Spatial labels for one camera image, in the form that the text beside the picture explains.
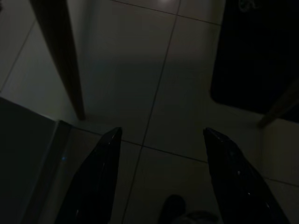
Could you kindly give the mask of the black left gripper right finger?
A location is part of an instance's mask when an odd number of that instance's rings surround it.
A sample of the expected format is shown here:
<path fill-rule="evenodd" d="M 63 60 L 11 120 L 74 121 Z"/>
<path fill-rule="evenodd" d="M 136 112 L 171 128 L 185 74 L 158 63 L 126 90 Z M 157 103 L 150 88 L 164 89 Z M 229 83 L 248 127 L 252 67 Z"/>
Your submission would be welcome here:
<path fill-rule="evenodd" d="M 238 145 L 211 128 L 203 130 L 209 173 L 225 224 L 288 224 L 259 172 Z"/>

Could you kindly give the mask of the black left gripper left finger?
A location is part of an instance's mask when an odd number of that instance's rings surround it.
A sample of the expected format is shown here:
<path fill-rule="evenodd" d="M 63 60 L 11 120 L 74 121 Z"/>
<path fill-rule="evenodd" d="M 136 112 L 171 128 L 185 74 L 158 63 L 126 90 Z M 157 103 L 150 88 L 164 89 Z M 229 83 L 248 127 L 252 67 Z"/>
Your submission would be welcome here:
<path fill-rule="evenodd" d="M 110 222 L 118 177 L 122 128 L 105 133 L 76 171 L 56 224 Z"/>

